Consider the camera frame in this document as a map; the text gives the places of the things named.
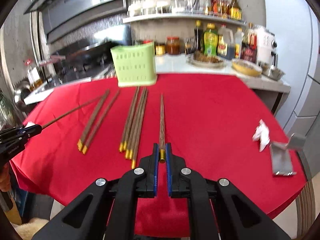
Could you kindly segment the person's left hand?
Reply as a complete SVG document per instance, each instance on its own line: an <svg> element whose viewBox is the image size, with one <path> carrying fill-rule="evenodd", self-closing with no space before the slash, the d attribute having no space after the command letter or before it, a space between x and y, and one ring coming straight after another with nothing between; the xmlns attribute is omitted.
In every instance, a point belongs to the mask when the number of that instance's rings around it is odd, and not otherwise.
<svg viewBox="0 0 320 240"><path fill-rule="evenodd" d="M9 174L9 164L5 164L1 168L1 173L0 173L0 189L3 192L8 192L11 188L10 184L10 174Z"/></svg>

